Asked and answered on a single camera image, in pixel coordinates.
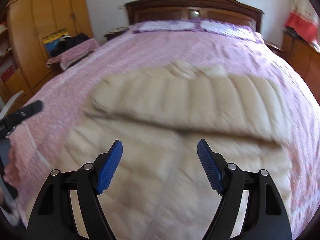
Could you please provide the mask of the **beige quilted down jacket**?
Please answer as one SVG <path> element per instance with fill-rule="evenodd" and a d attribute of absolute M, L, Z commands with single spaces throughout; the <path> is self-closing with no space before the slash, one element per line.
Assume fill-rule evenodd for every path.
<path fill-rule="evenodd" d="M 289 109 L 273 81 L 183 61 L 106 75 L 55 167 L 79 168 L 115 140 L 123 156 L 99 201 L 119 239 L 201 239 L 217 210 L 197 157 L 204 139 L 242 170 L 270 172 L 291 205 Z"/>

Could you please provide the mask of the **pink floral bedspread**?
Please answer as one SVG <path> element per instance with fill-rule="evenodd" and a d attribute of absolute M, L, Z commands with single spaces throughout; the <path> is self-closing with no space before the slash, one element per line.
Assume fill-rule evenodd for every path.
<path fill-rule="evenodd" d="M 99 200 L 119 239 L 201 239 L 220 201 L 196 154 L 200 139 L 274 180 L 293 238 L 319 207 L 319 104 L 262 40 L 131 31 L 34 96 L 41 113 L 11 134 L 27 223 L 49 172 L 76 170 L 120 140 Z"/>

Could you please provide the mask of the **chair with pink cover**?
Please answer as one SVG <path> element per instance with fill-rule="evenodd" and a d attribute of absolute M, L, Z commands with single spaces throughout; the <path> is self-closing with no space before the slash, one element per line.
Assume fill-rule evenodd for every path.
<path fill-rule="evenodd" d="M 81 61 L 83 58 L 87 57 L 90 53 L 98 50 L 99 48 L 99 43 L 94 38 L 90 38 L 76 46 L 73 46 L 56 57 L 50 58 L 46 63 L 47 68 L 51 68 L 52 65 L 58 64 L 60 68 L 65 71 L 71 65 Z"/>

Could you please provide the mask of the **blue yellow poster board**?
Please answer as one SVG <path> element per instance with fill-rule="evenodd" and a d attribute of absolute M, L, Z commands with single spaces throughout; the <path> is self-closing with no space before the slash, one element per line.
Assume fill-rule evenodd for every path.
<path fill-rule="evenodd" d="M 62 28 L 42 38 L 43 46 L 49 57 L 53 57 L 53 51 L 56 49 L 62 37 L 69 37 L 67 28 Z"/>

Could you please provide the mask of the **black bag on chair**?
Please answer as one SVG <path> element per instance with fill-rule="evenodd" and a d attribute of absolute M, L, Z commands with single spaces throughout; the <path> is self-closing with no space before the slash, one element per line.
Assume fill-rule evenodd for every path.
<path fill-rule="evenodd" d="M 80 33 L 74 37 L 63 36 L 60 38 L 56 47 L 52 50 L 51 57 L 56 57 L 62 54 L 63 52 L 73 48 L 74 46 L 77 46 L 82 42 L 85 42 L 86 40 L 89 40 L 89 37 L 84 33 Z"/>

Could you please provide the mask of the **orange wooden wardrobe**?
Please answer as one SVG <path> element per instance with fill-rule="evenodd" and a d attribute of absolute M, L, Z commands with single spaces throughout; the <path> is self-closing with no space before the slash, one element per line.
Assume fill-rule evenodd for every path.
<path fill-rule="evenodd" d="M 86 0 L 10 0 L 7 4 L 9 41 L 17 72 L 5 83 L 5 94 L 23 91 L 24 105 L 61 70 L 46 65 L 49 54 L 42 39 L 60 29 L 71 36 L 93 37 Z"/>

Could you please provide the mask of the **dark wooden left nightstand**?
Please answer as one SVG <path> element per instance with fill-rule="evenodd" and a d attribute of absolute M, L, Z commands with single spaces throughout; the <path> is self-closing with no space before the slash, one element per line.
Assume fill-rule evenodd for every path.
<path fill-rule="evenodd" d="M 104 38 L 106 38 L 107 41 L 110 41 L 113 38 L 116 38 L 120 36 L 121 34 L 127 32 L 129 30 L 129 27 L 115 27 L 111 31 L 108 31 Z"/>

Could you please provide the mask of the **dark wooden nightstand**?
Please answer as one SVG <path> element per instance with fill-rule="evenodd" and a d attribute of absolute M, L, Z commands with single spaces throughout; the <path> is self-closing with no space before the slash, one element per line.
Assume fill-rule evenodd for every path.
<path fill-rule="evenodd" d="M 284 55 L 284 51 L 282 49 L 280 49 L 278 46 L 276 46 L 270 42 L 267 42 L 267 41 L 264 41 L 264 43 L 276 55 L 281 56 L 281 57 Z"/>
<path fill-rule="evenodd" d="M 108 31 L 104 38 L 106 38 L 107 41 L 110 41 L 113 38 L 116 38 L 120 36 L 121 34 L 127 32 L 129 30 L 129 27 L 115 27 L 111 31 Z"/>

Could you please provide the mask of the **wooden drawer cabinet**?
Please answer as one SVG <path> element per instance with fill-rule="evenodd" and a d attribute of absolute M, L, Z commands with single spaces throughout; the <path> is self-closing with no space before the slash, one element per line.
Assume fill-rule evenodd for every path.
<path fill-rule="evenodd" d="M 319 102 L 320 94 L 320 58 L 311 45 L 299 38 L 295 38 L 288 31 L 283 32 L 281 46 L 284 59 L 301 76 L 308 85 L 313 96 Z"/>

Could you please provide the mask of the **dark wooden right nightstand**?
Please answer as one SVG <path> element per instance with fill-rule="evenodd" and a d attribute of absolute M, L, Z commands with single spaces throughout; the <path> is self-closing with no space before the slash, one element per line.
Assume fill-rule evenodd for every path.
<path fill-rule="evenodd" d="M 267 41 L 264 41 L 264 43 L 276 55 L 281 56 L 281 57 L 284 55 L 284 51 L 282 49 L 280 49 L 278 46 L 276 46 L 270 42 L 267 42 Z"/>

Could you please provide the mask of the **left purple ruffled pillow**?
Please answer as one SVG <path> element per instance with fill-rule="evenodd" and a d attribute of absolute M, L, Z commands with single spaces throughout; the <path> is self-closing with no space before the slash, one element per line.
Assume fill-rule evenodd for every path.
<path fill-rule="evenodd" d="M 151 33 L 158 31 L 197 31 L 197 23 L 187 20 L 144 21 L 133 26 L 133 33 Z"/>

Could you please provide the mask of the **purple ruffled pillow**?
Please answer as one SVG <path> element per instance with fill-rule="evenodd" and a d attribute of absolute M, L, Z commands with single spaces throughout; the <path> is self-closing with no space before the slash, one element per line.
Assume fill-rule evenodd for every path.
<path fill-rule="evenodd" d="M 226 22 L 200 20 L 199 28 L 202 31 L 222 35 L 230 35 L 244 38 L 249 37 L 249 35 L 254 36 L 254 31 L 250 27 L 244 25 L 235 25 Z"/>
<path fill-rule="evenodd" d="M 133 26 L 133 33 L 151 33 L 158 31 L 197 31 L 197 23 L 187 20 L 144 21 Z"/>

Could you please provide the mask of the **right purple ruffled pillow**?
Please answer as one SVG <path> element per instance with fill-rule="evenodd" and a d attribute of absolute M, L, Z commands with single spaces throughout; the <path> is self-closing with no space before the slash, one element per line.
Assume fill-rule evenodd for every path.
<path fill-rule="evenodd" d="M 199 28 L 202 31 L 222 35 L 230 35 L 244 38 L 249 37 L 249 35 L 254 36 L 254 31 L 250 27 L 244 25 L 235 25 L 226 22 L 200 20 Z"/>

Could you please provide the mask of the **cream and red curtain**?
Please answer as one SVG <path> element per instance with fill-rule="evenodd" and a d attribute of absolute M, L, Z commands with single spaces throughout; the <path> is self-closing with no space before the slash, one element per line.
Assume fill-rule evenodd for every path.
<path fill-rule="evenodd" d="M 285 26 L 308 43 L 318 43 L 319 17 L 309 0 L 290 0 L 290 14 Z"/>

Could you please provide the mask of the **dark wooden headboard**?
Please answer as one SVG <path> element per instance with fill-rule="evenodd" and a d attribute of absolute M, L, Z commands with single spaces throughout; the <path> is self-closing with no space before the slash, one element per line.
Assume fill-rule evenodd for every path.
<path fill-rule="evenodd" d="M 237 0 L 137 0 L 125 4 L 129 24 L 204 18 L 249 26 L 260 32 L 263 11 Z"/>

